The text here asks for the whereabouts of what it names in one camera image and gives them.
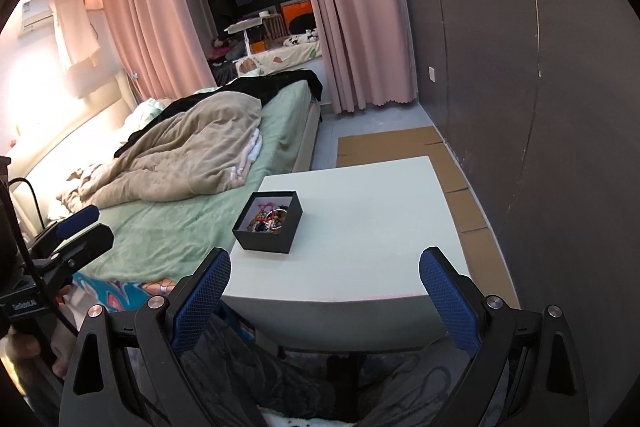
table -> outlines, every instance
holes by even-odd
[[[469,272],[428,156],[267,176],[260,190],[295,190],[303,208],[288,255],[231,251],[223,300],[261,333],[313,351],[412,349],[444,334],[420,254],[440,247]]]

black box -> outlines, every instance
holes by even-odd
[[[249,232],[247,227],[258,213],[258,204],[265,203],[273,203],[275,208],[280,205],[289,207],[282,228],[278,233]],[[294,191],[254,192],[236,220],[233,232],[238,243],[245,250],[289,253],[300,217],[302,217],[302,206]]]

screw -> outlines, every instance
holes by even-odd
[[[91,306],[89,308],[87,315],[89,315],[90,317],[97,317],[101,313],[102,313],[102,306],[100,306],[100,304],[96,304],[95,306]]]
[[[559,317],[562,317],[562,310],[555,304],[551,304],[551,306],[549,306],[548,311],[549,311],[549,315],[551,315],[552,317],[555,317],[556,319],[558,319]]]
[[[494,310],[499,310],[502,308],[504,301],[495,295],[489,295],[486,298],[486,303],[489,308],[493,308]]]
[[[161,295],[156,295],[154,297],[151,297],[146,302],[146,305],[149,306],[153,310],[161,308],[164,305],[164,297],[162,297]]]

curtain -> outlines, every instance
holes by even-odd
[[[406,0],[311,0],[335,112],[417,96]]]
[[[120,59],[144,98],[215,87],[186,0],[102,2]]]

tile floor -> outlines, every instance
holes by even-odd
[[[418,102],[388,103],[383,107],[371,105],[365,110],[353,113],[322,115],[311,170],[335,168],[338,138],[342,136],[398,131],[428,125],[433,125],[433,122]]]

